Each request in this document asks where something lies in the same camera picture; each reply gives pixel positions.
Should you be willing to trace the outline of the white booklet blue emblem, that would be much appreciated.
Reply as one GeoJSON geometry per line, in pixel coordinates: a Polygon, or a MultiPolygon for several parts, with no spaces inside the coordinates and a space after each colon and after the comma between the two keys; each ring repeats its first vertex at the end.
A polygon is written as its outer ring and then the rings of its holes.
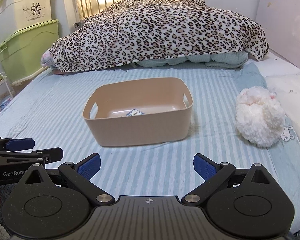
{"type": "Polygon", "coordinates": [[[136,116],[136,115],[144,115],[144,113],[141,110],[135,108],[126,114],[126,116],[136,116]]]}

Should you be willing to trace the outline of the striped blue bed sheet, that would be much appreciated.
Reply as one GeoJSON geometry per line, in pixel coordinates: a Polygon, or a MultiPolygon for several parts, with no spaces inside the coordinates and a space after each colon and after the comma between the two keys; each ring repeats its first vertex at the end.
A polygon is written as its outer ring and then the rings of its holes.
{"type": "Polygon", "coordinates": [[[116,68],[55,75],[47,70],[26,86],[0,113],[0,137],[32,138],[37,149],[60,147],[64,161],[77,162],[97,152],[101,169],[92,182],[113,196],[177,195],[202,183],[193,157],[202,153],[238,168],[261,163],[295,208],[292,232],[300,230],[300,140],[280,140],[258,148],[235,128],[236,96],[244,88],[265,86],[254,63],[241,69],[185,62],[174,67],[116,68]],[[91,94],[110,83],[153,77],[177,77],[194,104],[188,136],[181,141],[138,147],[106,148],[94,139],[82,112],[91,94]]]}

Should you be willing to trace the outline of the white plush toy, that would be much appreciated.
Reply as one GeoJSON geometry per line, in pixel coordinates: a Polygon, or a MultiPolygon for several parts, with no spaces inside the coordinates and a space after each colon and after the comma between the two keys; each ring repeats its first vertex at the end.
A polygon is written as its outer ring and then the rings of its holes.
{"type": "Polygon", "coordinates": [[[236,128],[251,144],[267,148],[277,143],[285,124],[285,111],[276,94],[261,86],[243,89],[236,98],[236,128]]]}

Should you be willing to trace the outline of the green plastic storage bin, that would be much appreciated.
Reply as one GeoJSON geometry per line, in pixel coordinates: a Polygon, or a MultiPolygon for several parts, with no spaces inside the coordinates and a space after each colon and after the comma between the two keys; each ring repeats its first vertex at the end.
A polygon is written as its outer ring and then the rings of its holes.
{"type": "Polygon", "coordinates": [[[0,62],[11,82],[18,82],[42,67],[43,53],[59,39],[58,20],[21,29],[0,44],[0,62]]]}

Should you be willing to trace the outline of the beige plastic storage basket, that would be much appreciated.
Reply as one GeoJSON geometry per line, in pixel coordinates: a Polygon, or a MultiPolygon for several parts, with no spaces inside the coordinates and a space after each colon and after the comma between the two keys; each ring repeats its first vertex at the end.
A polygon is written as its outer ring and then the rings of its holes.
{"type": "Polygon", "coordinates": [[[98,87],[85,105],[83,118],[100,146],[150,145],[187,137],[192,107],[183,80],[156,77],[98,87]],[[126,116],[135,108],[144,115],[126,116]]]}

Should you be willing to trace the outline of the light green quilt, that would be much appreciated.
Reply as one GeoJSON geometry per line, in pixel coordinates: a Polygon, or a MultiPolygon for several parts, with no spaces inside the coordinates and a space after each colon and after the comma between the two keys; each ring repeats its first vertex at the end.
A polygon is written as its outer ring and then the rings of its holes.
{"type": "Polygon", "coordinates": [[[161,67],[164,65],[175,66],[190,61],[192,63],[203,63],[207,67],[238,68],[247,62],[248,57],[249,54],[247,52],[239,51],[213,55],[193,55],[173,59],[144,60],[136,64],[142,67],[161,67]]]}

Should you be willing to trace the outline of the white pillow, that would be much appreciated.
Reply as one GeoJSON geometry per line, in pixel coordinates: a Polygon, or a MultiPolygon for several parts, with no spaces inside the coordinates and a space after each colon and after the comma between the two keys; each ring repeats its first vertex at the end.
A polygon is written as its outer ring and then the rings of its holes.
{"type": "Polygon", "coordinates": [[[262,61],[257,61],[252,56],[249,60],[257,65],[268,89],[276,93],[300,141],[300,69],[272,52],[262,61]]]}

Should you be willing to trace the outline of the cream plastic storage bin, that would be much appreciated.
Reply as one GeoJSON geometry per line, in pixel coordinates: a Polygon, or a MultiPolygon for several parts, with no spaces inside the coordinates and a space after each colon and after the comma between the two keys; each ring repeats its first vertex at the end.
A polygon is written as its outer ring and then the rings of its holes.
{"type": "Polygon", "coordinates": [[[51,0],[0,0],[0,44],[21,29],[50,20],[51,0]]]}

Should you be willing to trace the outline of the leopard print blanket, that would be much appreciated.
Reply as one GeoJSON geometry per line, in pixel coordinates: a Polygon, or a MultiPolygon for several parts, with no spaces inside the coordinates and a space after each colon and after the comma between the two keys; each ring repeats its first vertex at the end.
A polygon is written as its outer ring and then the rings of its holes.
{"type": "Polygon", "coordinates": [[[268,50],[258,23],[204,0],[121,0],[54,42],[41,64],[75,73],[242,51],[260,61],[268,50]]]}

